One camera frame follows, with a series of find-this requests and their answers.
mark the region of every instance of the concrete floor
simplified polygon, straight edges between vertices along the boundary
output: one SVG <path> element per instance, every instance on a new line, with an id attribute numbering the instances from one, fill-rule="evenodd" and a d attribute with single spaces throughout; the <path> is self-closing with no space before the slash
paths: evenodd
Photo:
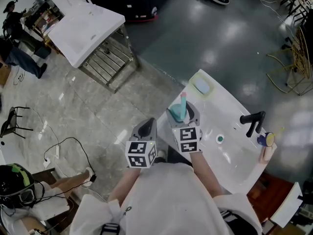
<path id="1" fill-rule="evenodd" d="M 17 144 L 23 164 L 31 173 L 44 169 L 44 152 L 57 143 L 47 126 L 53 129 L 58 142 L 75 137 L 97 174 L 90 189 L 107 198 L 128 165 L 125 143 L 133 128 L 148 117 L 158 118 L 182 88 L 142 60 L 140 68 L 135 69 L 131 63 L 119 74 L 114 83 L 120 89 L 115 94 L 73 68 L 62 55 L 52 52 L 45 62 L 48 67 L 41 79 L 26 72 L 24 80 L 17 85 L 13 82 L 18 82 L 23 70 L 17 74 L 18 67 L 12 68 L 2 92 L 1 119 L 7 119 L 12 106 L 26 106 L 33 108 L 42 122 L 36 112 L 19 110 L 23 117 L 18 119 L 18 125 L 34 131 L 17 130 L 26 139 L 14 134 L 6 137 L 12 138 L 11 144 Z M 9 149 L 6 142 L 3 150 Z M 60 145 L 59 160 L 54 158 L 55 154 L 53 148 L 45 157 L 51 160 L 48 168 L 56 168 L 60 177 L 74 176 L 88 166 L 85 154 L 74 140 Z M 77 188 L 75 192 L 80 198 L 86 193 L 93 194 L 84 188 Z"/>
<path id="2" fill-rule="evenodd" d="M 270 5 L 285 18 L 279 1 Z M 168 0 L 158 20 L 129 24 L 127 30 L 138 54 L 178 82 L 186 84 L 203 69 L 251 113 L 266 111 L 266 130 L 284 126 L 267 167 L 270 173 L 300 184 L 311 175 L 313 92 L 284 94 L 266 77 L 280 65 L 265 55 L 279 50 L 291 35 L 273 11 L 258 0 L 231 0 L 228 6 Z"/>

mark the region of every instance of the sink drain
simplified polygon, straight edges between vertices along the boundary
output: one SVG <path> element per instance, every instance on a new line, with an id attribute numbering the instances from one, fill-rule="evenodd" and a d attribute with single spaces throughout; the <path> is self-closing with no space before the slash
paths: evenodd
<path id="1" fill-rule="evenodd" d="M 219 134 L 216 136 L 216 143 L 222 144 L 224 142 L 224 135 Z"/>

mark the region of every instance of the black faucet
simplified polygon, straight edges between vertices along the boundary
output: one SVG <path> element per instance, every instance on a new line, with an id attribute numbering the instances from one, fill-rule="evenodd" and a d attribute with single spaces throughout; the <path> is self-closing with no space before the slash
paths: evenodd
<path id="1" fill-rule="evenodd" d="M 255 128 L 255 124 L 256 122 L 259 122 L 258 126 L 255 128 L 256 133 L 260 133 L 261 129 L 262 129 L 262 124 L 265 118 L 265 112 L 259 112 L 259 113 L 255 113 L 255 114 L 251 114 L 248 116 L 241 116 L 240 117 L 240 123 L 241 124 L 245 124 L 245 123 L 251 123 L 250 129 L 248 130 L 248 132 L 246 133 L 246 136 L 248 138 L 251 137 L 253 130 Z"/>

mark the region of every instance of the jeans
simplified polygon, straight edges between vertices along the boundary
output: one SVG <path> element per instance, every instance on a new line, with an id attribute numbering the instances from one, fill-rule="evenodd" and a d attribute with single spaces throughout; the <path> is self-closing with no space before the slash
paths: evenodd
<path id="1" fill-rule="evenodd" d="M 13 47 L 5 63 L 13 66 L 20 66 L 23 70 L 40 77 L 41 69 L 28 54 L 19 48 Z"/>
<path id="2" fill-rule="evenodd" d="M 24 43 L 27 46 L 27 48 L 29 48 L 32 52 L 38 50 L 42 45 L 40 41 L 29 35 L 25 30 L 22 31 L 21 35 L 18 38 L 16 38 L 16 40 L 19 40 L 22 43 Z"/>

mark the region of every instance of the sink basin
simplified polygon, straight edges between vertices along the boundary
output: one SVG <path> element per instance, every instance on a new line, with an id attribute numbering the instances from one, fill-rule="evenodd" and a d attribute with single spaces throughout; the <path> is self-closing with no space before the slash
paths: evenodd
<path id="1" fill-rule="evenodd" d="M 200 149 L 204 157 L 221 185 L 241 187 L 258 164 L 261 147 L 257 134 L 246 137 L 250 125 L 240 124 L 243 113 L 236 106 L 221 109 L 210 101 L 194 105 L 201 115 Z M 216 141 L 218 135 L 224 136 L 222 144 Z"/>
<path id="2" fill-rule="evenodd" d="M 210 86 L 211 92 L 207 97 L 201 96 L 190 82 L 182 90 L 187 94 L 186 99 L 200 113 L 202 130 L 200 149 L 203 151 L 203 156 L 224 189 L 230 193 L 247 194 L 266 167 L 266 164 L 259 163 L 263 150 L 263 147 L 257 143 L 259 134 L 253 131 L 251 138 L 247 138 L 246 133 L 250 124 L 242 125 L 239 121 L 242 115 L 246 116 L 250 113 L 207 73 L 199 70 L 194 75 L 196 76 L 205 77 L 213 85 Z M 180 96 L 171 105 L 177 103 L 180 103 Z M 166 113 L 157 120 L 157 134 L 178 151 Z M 221 144 L 216 140 L 218 135 L 224 136 Z M 191 160 L 189 154 L 182 155 Z"/>
<path id="3" fill-rule="evenodd" d="M 70 64 L 78 68 L 124 22 L 123 15 L 83 2 L 73 6 L 48 36 Z"/>

